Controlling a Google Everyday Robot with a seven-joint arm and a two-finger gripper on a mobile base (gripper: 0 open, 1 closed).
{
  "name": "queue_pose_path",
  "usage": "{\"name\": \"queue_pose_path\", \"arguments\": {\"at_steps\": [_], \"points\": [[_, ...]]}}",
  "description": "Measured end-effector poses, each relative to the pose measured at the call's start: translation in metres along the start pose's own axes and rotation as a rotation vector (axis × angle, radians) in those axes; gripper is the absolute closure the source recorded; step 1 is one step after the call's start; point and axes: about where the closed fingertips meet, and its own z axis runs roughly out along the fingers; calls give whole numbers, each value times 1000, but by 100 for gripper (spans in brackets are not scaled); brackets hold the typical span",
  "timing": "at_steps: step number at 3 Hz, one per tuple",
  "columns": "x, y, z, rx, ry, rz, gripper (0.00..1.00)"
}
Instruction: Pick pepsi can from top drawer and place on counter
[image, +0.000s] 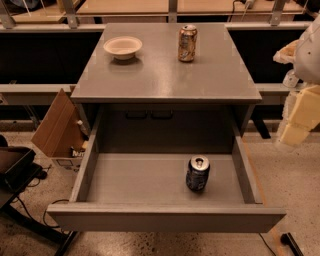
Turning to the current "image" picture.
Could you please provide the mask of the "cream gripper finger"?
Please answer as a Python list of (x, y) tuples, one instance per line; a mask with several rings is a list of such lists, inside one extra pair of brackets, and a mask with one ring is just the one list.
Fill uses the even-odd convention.
[(292, 91), (286, 98), (283, 120), (279, 126), (279, 142), (286, 146), (298, 146), (320, 123), (320, 86)]

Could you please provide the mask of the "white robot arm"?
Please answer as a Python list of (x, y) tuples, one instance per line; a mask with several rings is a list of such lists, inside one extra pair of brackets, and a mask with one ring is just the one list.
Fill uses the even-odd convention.
[(294, 75), (306, 83), (286, 99), (277, 144), (289, 150), (300, 145), (320, 123), (320, 16), (302, 33), (276, 52), (273, 60), (292, 63)]

